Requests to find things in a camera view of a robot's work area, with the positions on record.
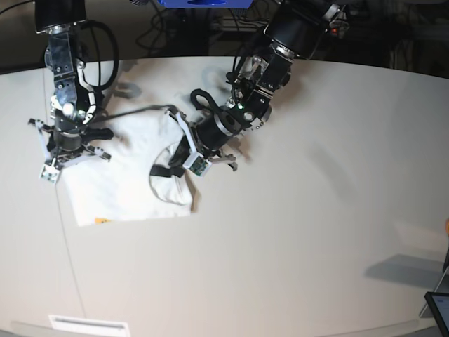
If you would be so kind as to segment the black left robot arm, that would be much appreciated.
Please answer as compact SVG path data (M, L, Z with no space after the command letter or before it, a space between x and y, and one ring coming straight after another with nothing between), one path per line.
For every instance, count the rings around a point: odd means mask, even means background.
M260 128L271 114L275 92L291 77L296 57L310 58L323 35L343 7L335 1L281 1L269 24L236 54L227 73L230 97L219 105L202 89L190 93L196 110L206 113L198 122L188 122L183 113L174 118L184 132L170 169L204 176L214 164L237 170L236 158L223 147L233 138Z

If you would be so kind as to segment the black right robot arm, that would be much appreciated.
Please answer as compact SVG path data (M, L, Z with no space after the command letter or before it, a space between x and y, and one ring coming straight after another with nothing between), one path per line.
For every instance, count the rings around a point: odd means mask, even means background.
M113 131L91 128L102 107L103 91L109 88L119 69L119 47L112 30L104 23L88 20L84 1L35 1L35 30L48 35L45 64L53 73L54 94L51 108L54 125L47 127L48 143L53 155L80 152L93 140L110 140ZM85 49L77 33L83 29L102 30L112 45L113 70L106 83L89 84L84 77Z

